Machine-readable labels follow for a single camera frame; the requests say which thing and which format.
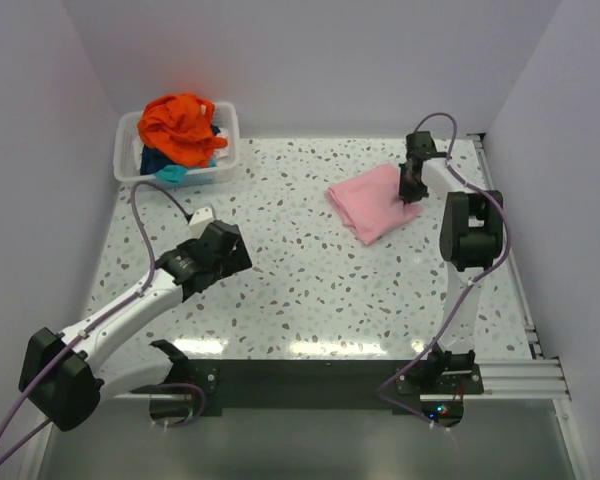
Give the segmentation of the pink t shirt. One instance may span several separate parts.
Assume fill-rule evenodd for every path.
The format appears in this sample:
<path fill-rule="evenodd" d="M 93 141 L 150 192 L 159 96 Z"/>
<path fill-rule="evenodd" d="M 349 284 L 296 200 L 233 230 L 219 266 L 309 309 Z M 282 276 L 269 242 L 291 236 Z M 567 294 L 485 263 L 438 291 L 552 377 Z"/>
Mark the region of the pink t shirt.
<path fill-rule="evenodd" d="M 399 195 L 399 170 L 390 164 L 330 186 L 326 199 L 345 227 L 365 246 L 416 219 L 418 205 Z"/>

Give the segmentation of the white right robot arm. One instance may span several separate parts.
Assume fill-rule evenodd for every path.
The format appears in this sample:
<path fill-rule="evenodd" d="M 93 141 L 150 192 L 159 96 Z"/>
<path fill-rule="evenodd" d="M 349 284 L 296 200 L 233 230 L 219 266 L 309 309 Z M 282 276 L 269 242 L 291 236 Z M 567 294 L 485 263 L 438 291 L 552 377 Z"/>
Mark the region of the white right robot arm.
<path fill-rule="evenodd" d="M 439 393 L 477 372 L 474 327 L 483 278 L 504 245 L 501 193 L 471 188 L 451 173 L 448 160 L 449 154 L 437 149 L 428 131 L 406 136 L 399 197 L 408 205 L 431 192 L 445 200 L 439 249 L 447 265 L 447 293 L 440 332 L 405 378 L 422 390 Z"/>

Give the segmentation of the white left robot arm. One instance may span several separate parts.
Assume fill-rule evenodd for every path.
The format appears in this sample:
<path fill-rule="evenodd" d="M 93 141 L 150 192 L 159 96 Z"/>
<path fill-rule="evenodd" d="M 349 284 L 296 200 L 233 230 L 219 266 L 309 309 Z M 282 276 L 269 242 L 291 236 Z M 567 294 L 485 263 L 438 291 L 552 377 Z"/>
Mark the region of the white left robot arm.
<path fill-rule="evenodd" d="M 141 280 L 96 314 L 28 341 L 19 390 L 59 430 L 83 423 L 101 400 L 99 368 L 127 340 L 163 313 L 252 267 L 236 225 L 211 221 L 197 238 L 163 253 Z"/>

